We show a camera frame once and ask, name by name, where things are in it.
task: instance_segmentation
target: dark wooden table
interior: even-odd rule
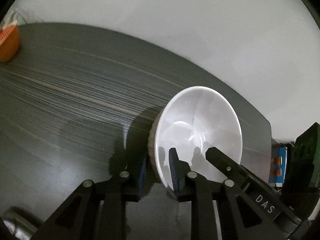
[[[19,52],[0,64],[0,215],[17,206],[44,221],[83,180],[118,174],[135,152],[146,150],[161,109],[195,85],[230,102],[243,133],[241,164],[268,179],[269,122],[195,64],[90,26],[29,24],[19,30]],[[187,239],[190,204],[170,198],[151,169],[144,191],[141,202],[127,204],[128,239]]]

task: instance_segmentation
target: white lettering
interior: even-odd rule
[[[268,201],[266,201],[265,203],[263,203],[261,206],[264,206],[264,208],[267,207]]]
[[[273,209],[275,209],[275,207],[274,207],[274,206],[271,206],[271,207],[268,209],[268,213],[271,213]]]
[[[257,197],[257,199],[256,199],[256,202],[260,202],[262,199],[263,199],[263,197],[261,195],[259,195],[259,197]]]

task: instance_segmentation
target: silver screw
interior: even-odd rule
[[[194,171],[189,171],[187,175],[189,178],[192,178],[192,179],[194,179],[197,176],[197,174]]]
[[[119,175],[121,178],[127,178],[129,177],[130,173],[127,171],[121,171]]]
[[[82,182],[82,186],[84,187],[91,187],[91,185],[92,185],[92,180],[90,179],[87,179],[84,182]]]
[[[233,185],[234,185],[235,183],[233,182],[233,180],[227,179],[227,180],[224,181],[224,184],[225,184],[226,186],[228,186],[228,187],[233,187]]]

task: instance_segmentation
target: orange bowl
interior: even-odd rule
[[[19,48],[20,35],[16,25],[0,31],[0,62],[12,59]]]

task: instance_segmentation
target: white wall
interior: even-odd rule
[[[171,50],[235,89],[295,139],[320,122],[320,31],[300,0],[17,0],[27,20],[121,31]]]

